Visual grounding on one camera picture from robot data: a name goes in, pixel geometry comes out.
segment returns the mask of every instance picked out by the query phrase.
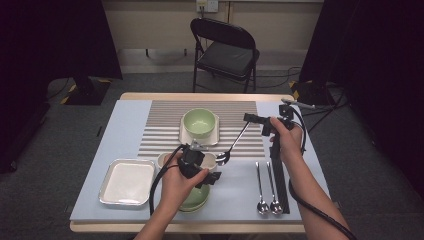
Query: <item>spoon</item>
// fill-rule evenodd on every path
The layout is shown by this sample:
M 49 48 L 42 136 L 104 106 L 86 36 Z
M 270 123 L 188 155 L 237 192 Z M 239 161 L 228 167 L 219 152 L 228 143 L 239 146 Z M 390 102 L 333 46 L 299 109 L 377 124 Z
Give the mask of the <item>spoon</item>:
M 275 193 L 274 193 L 274 183 L 272 182 L 272 174 L 271 174 L 271 167 L 269 162 L 266 162 L 266 165 L 268 167 L 268 175 L 269 175 L 269 181 L 271 182 L 271 190 L 272 190 L 272 203 L 270 205 L 271 211 L 274 214 L 280 214 L 283 212 L 283 208 L 281 207 L 280 202 L 278 202 L 277 199 L 275 199 Z
M 233 147 L 236 145 L 238 140 L 240 139 L 241 135 L 246 131 L 247 127 L 249 126 L 250 122 L 247 122 L 246 125 L 244 125 L 244 128 L 241 130 L 240 134 L 238 135 L 237 139 L 234 141 L 233 145 L 231 145 L 230 149 L 226 152 L 222 152 L 216 156 L 215 162 L 219 166 L 224 166 L 228 160 L 230 160 L 230 152 L 233 149 Z
M 256 162 L 256 171 L 258 172 L 258 182 L 259 182 L 259 197 L 260 201 L 258 203 L 258 206 L 256 207 L 258 209 L 258 212 L 260 214 L 265 214 L 269 211 L 268 204 L 264 201 L 264 198 L 262 197 L 262 187 L 261 187 L 261 174 L 259 173 L 259 163 Z

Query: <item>white tray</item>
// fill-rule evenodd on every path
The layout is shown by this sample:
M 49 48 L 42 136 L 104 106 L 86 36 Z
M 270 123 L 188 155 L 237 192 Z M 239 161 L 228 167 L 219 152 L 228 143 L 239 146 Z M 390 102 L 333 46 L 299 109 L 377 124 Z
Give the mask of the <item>white tray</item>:
M 219 142 L 219 117 L 216 114 L 214 114 L 214 116 L 215 116 L 215 128 L 212 130 L 211 135 L 203 139 L 196 138 L 196 141 L 203 146 L 212 146 L 212 145 L 216 145 Z M 180 122 L 180 135 L 178 139 L 180 140 L 182 144 L 186 144 L 186 143 L 191 144 L 191 142 L 193 141 L 193 138 L 188 134 L 187 130 L 184 127 L 183 118 L 181 118 L 181 122 Z
M 155 165 L 152 161 L 117 159 L 109 165 L 100 189 L 104 204 L 140 206 L 149 199 Z

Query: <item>electrical outlet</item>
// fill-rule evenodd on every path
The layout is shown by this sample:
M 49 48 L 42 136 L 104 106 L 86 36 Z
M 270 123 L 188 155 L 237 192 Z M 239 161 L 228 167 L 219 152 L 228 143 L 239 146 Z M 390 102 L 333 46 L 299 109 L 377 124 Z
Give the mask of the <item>electrical outlet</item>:
M 208 10 L 208 0 L 196 0 L 196 12 L 207 12 Z
M 208 0 L 207 12 L 218 12 L 218 0 Z

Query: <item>striped placemat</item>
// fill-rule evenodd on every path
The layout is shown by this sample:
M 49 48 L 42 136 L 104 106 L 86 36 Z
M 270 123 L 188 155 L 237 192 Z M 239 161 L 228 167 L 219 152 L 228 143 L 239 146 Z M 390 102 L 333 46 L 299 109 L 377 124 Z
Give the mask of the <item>striped placemat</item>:
M 181 118 L 193 108 L 207 108 L 219 117 L 219 142 L 209 146 L 209 152 L 214 154 L 230 148 L 246 124 L 243 121 L 245 113 L 257 114 L 254 101 L 153 101 L 138 156 L 155 159 L 161 153 L 174 151 L 181 144 L 179 141 Z M 265 157 L 258 124 L 250 124 L 231 151 L 232 161 L 244 157 Z

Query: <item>chair backrest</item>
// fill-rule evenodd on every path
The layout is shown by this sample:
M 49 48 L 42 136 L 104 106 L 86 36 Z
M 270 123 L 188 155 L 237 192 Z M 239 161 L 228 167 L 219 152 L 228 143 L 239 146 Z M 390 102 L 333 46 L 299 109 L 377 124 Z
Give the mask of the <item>chair backrest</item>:
M 256 49 L 252 35 L 239 26 L 209 18 L 195 18 L 191 21 L 190 28 L 196 41 L 199 41 L 199 36 L 231 46 Z

